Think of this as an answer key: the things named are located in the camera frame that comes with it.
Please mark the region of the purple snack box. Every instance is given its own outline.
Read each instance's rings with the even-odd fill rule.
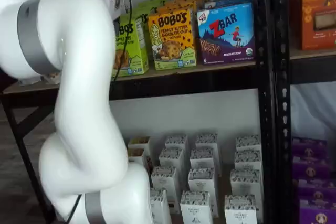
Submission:
[[[311,156],[326,159],[327,142],[326,140],[293,137],[292,154],[293,156]]]
[[[299,179],[297,188],[299,197],[320,200],[336,200],[335,179]]]
[[[336,200],[300,200],[300,224],[327,223],[336,223]]]
[[[330,165],[327,159],[314,157],[293,157],[293,178],[330,178]]]

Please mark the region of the robotic arm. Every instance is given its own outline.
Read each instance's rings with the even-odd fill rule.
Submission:
[[[108,1],[118,13],[118,0]],[[62,70],[56,133],[39,160],[41,184],[62,217],[84,195],[71,223],[147,224],[153,222],[148,175],[128,164],[109,107],[116,36],[107,4],[0,0],[0,67],[19,79]]]

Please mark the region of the wooden floor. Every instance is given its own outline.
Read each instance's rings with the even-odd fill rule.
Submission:
[[[31,111],[32,109],[15,110],[16,119],[22,120]],[[52,116],[49,116],[24,139],[36,173],[38,173],[38,155],[42,143],[53,131]],[[45,223],[1,105],[0,202],[1,224]]]

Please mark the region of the black cable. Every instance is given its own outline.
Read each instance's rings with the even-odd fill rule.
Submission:
[[[132,1],[131,1],[131,0],[129,0],[129,1],[130,1],[130,21],[129,21],[129,24],[128,24],[128,29],[127,29],[127,33],[126,33],[126,40],[125,40],[124,50],[123,50],[123,52],[122,52],[121,59],[123,59],[124,56],[125,56],[126,46],[127,46],[127,42],[128,42],[128,35],[129,35],[129,33],[130,33],[130,30],[131,30],[131,22],[132,22]],[[112,86],[111,86],[111,89],[110,89],[111,92],[113,91],[114,83],[115,83],[115,81],[116,81],[116,79],[117,79],[117,77],[118,77],[118,75],[119,75],[119,72],[120,72],[120,69],[121,69],[121,65],[122,65],[122,61],[120,61],[120,64],[119,64],[119,66],[118,66],[117,74],[116,74],[116,76],[115,76],[115,78],[114,78],[114,80],[113,80],[113,83],[112,83]],[[79,200],[80,200],[81,197],[82,197],[82,194],[81,194],[81,195],[78,195],[78,197],[77,197],[77,199],[76,199],[76,202],[75,202],[75,205],[74,205],[74,207],[73,207],[72,210],[71,210],[71,213],[70,213],[70,215],[69,215],[69,218],[68,218],[66,224],[69,224],[69,223],[71,222],[72,217],[74,216],[74,213],[75,213],[75,211],[76,211],[76,209],[77,209],[77,206],[78,206],[78,204],[79,204]]]

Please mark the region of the bobo's peanut butter chocolate chip box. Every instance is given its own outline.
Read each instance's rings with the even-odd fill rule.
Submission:
[[[148,26],[156,70],[196,65],[192,8],[152,14]]]

